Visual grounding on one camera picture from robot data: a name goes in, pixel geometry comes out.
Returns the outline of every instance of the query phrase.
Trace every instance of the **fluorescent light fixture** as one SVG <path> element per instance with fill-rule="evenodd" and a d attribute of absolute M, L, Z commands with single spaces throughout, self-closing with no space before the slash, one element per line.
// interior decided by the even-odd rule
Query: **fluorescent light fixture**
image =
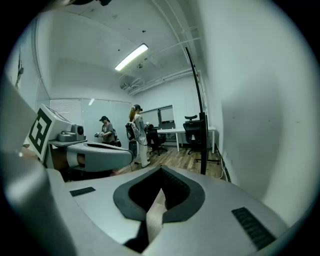
<path fill-rule="evenodd" d="M 120 64 L 115 67 L 115 69 L 118 71 L 122 70 L 125 65 L 127 65 L 130 61 L 138 57 L 140 54 L 142 54 L 146 50 L 148 50 L 148 46 L 145 43 L 143 43 L 137 49 L 131 52 L 123 61 L 121 61 Z"/>
<path fill-rule="evenodd" d="M 90 100 L 90 102 L 89 102 L 89 106 L 91 106 L 92 105 L 92 103 L 94 103 L 94 101 L 95 101 L 95 99 L 94 98 L 92 98 L 91 100 Z"/>

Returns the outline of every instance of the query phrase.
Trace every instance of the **person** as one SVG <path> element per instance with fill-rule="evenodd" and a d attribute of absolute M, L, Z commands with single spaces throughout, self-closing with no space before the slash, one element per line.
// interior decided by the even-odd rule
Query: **person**
<path fill-rule="evenodd" d="M 132 106 L 129 121 L 133 122 L 136 128 L 139 130 L 139 137 L 137 138 L 139 143 L 139 155 L 141 159 L 141 166 L 142 168 L 146 167 L 150 164 L 147 158 L 147 151 L 148 151 L 148 144 L 147 144 L 147 137 L 145 133 L 145 128 L 149 125 L 148 122 L 144 124 L 143 117 L 140 115 L 140 111 L 142 111 L 140 105 L 136 104 Z"/>
<path fill-rule="evenodd" d="M 111 146 L 115 145 L 114 128 L 110 120 L 104 115 L 99 120 L 103 123 L 102 125 L 102 143 L 109 144 Z"/>

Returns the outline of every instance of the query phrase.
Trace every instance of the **white shoe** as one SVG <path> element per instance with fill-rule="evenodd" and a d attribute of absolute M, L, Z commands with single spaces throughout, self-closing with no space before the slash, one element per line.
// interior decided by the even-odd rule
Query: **white shoe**
<path fill-rule="evenodd" d="M 142 168 L 145 168 L 147 167 L 148 165 L 150 164 L 150 162 L 148 162 L 145 166 L 142 166 Z"/>

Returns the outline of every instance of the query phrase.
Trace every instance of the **white desk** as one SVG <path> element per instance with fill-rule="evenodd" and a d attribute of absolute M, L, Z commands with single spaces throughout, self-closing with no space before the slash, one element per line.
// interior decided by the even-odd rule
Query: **white desk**
<path fill-rule="evenodd" d="M 212 153 L 215 152 L 215 130 L 216 128 L 214 126 L 209 126 L 208 131 L 212 132 Z M 179 150 L 179 137 L 178 134 L 184 134 L 186 131 L 184 128 L 175 128 L 175 129 L 158 129 L 157 130 L 158 134 L 175 134 L 175 139 L 176 139 L 176 147 Z"/>

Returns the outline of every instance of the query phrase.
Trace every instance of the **white pants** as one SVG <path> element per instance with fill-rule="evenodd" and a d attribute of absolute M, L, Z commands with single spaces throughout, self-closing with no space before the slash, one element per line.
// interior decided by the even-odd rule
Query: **white pants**
<path fill-rule="evenodd" d="M 147 138 L 146 137 L 139 137 L 139 156 L 141 159 L 141 166 L 145 167 L 149 162 L 147 160 Z"/>

